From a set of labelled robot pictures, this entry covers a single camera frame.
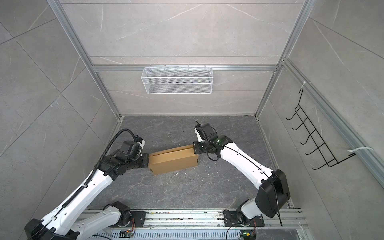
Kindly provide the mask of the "brown cardboard box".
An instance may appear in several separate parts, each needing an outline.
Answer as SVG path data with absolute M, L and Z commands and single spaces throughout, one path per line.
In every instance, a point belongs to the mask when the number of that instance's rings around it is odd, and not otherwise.
M 153 175 L 196 167 L 198 163 L 199 156 L 195 154 L 193 145 L 164 150 L 149 156 L 149 169 Z

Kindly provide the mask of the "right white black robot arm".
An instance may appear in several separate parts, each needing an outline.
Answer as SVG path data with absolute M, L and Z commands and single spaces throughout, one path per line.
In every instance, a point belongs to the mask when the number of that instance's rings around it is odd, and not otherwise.
M 256 216 L 269 218 L 280 216 L 280 209 L 290 199 L 291 194 L 285 173 L 279 169 L 273 171 L 248 156 L 226 136 L 212 141 L 193 142 L 194 153 L 215 154 L 218 160 L 233 165 L 246 176 L 257 189 L 257 195 L 246 200 L 238 208 L 242 222 L 249 222 Z

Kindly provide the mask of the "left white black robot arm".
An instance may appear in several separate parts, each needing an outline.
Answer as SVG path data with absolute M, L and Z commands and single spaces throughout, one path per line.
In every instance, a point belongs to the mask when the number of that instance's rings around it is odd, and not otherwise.
M 28 240 L 86 240 L 110 226 L 134 225 L 130 208 L 121 202 L 106 206 L 101 212 L 78 221 L 88 205 L 115 180 L 119 174 L 97 170 L 89 183 L 83 182 L 70 197 L 41 220 L 32 219 L 25 226 Z

